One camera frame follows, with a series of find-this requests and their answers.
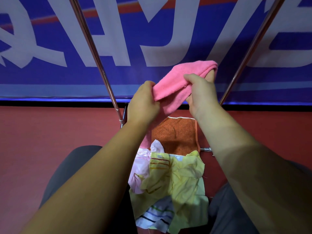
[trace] pile of cloth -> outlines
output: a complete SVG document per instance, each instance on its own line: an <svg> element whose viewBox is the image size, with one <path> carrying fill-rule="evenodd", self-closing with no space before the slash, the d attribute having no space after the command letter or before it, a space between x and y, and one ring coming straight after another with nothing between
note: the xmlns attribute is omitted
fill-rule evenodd
<svg viewBox="0 0 312 234"><path fill-rule="evenodd" d="M158 140L150 150L140 148L128 181L136 225L178 234L207 224L204 168L197 150L186 156L165 153Z"/></svg>

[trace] drying rack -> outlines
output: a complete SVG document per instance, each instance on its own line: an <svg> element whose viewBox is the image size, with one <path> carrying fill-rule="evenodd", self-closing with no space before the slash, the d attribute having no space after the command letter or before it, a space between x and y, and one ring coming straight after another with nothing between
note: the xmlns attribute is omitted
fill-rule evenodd
<svg viewBox="0 0 312 234"><path fill-rule="evenodd" d="M74 10L74 13L76 15L76 18L78 20L78 23L80 25L80 28L84 34L84 37L88 43L88 46L90 48L90 51L92 53L92 56L96 62L96 66L97 68L99 69L99 72L101 74L101 77L104 81L104 84L106 86L106 89L108 91L108 94L110 95L110 98L111 98L111 101L113 103L113 106L117 112L117 115L119 117L119 121L120 121L120 128L127 122L127 105L125 106L124 108L124 112L123 112L123 115L121 115L121 112L119 110L119 107L117 105L117 102L116 102L116 99L115 99L115 96L114 96L114 93L113 93L113 90L110 86L110 83L107 79L107 75L105 73L105 70L104 70L104 67L103 67L103 64L100 60L100 57L99 57L99 53L96 49L96 46L94 44L94 41L92 39L92 36L91 36L91 33L90 33L90 30L88 28L88 25L87 25L87 22L84 18L84 15L83 15L83 12L82 12L82 9L80 7L80 4L78 2L78 0L69 0L71 5L72 5L72 8ZM246 67L249 59L252 57L252 54L254 53L256 47L258 46L258 44L260 43L261 39L263 38L264 34L266 33L267 29L269 28L269 26L271 25L272 21L274 20L276 14L278 13L279 9L281 8L281 6L283 5L285 0L275 0L271 9L269 10L268 14L266 15L264 21L262 22L259 30L257 31L254 39L252 40L252 43L250 44L242 62L240 63L236 73L234 74L229 86L227 87L226 91L224 92L219 104L220 105L223 105L223 103L225 102L225 100L227 99L229 93L231 92L234 84L237 82L238 78L240 77L240 75L242 74L244 68ZM211 148L201 148L200 149L201 151L203 152L212 152L212 149Z"/></svg>

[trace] person's left arm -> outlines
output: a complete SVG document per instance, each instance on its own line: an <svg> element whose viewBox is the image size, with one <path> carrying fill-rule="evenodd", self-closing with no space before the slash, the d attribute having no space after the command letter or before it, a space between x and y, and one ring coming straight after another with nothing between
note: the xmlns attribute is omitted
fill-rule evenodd
<svg viewBox="0 0 312 234"><path fill-rule="evenodd" d="M153 82L145 82L128 106L128 122L38 210L21 232L100 233L125 193L132 164L159 113Z"/></svg>

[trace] person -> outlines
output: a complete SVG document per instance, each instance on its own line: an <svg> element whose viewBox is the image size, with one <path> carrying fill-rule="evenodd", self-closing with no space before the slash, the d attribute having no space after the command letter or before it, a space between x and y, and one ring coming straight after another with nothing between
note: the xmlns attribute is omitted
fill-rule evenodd
<svg viewBox="0 0 312 234"><path fill-rule="evenodd" d="M259 143L219 104L213 71L192 84L189 110L228 183L209 206L205 233L312 233L308 171ZM37 213L21 233L136 232L128 177L139 145L159 112L147 81L128 107L128 121L104 146L73 150L52 176Z"/></svg>

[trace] red carpet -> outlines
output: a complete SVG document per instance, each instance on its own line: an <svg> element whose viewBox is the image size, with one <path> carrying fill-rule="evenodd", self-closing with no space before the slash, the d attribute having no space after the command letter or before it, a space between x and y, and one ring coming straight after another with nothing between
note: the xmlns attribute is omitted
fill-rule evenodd
<svg viewBox="0 0 312 234"><path fill-rule="evenodd" d="M273 151L312 169L312 113L230 114ZM173 116L190 114L179 110ZM114 109L0 107L0 122L0 234L21 230L38 209L53 172L72 149L104 145L119 130ZM208 146L202 134L199 141ZM206 195L213 196L225 177L211 153L201 157L206 164Z"/></svg>

